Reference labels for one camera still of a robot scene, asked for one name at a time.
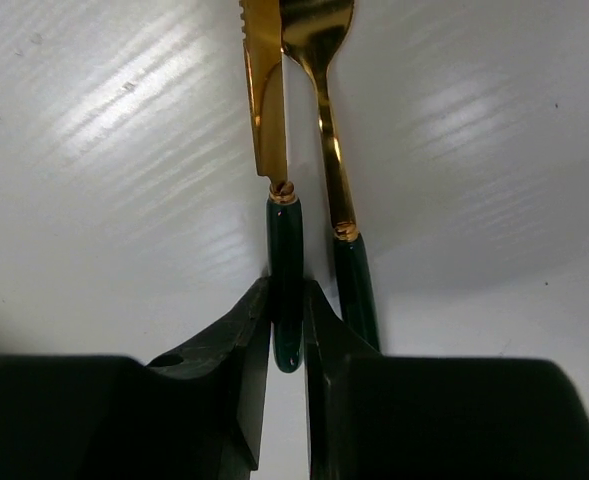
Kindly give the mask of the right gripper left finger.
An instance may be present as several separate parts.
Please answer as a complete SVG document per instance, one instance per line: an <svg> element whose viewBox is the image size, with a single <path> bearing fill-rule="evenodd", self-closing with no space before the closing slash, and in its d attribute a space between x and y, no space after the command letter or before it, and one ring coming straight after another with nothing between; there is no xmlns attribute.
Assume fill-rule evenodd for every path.
<svg viewBox="0 0 589 480"><path fill-rule="evenodd" d="M142 364L0 355L0 479L247 479L260 458L270 325L257 280Z"/></svg>

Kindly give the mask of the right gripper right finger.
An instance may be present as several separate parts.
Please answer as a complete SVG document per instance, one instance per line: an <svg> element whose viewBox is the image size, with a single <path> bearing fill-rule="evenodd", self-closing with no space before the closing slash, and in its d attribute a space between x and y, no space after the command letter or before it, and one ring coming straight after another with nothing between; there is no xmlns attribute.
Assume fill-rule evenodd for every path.
<svg viewBox="0 0 589 480"><path fill-rule="evenodd" d="M314 479L589 479L589 420L553 362L391 357L304 290Z"/></svg>

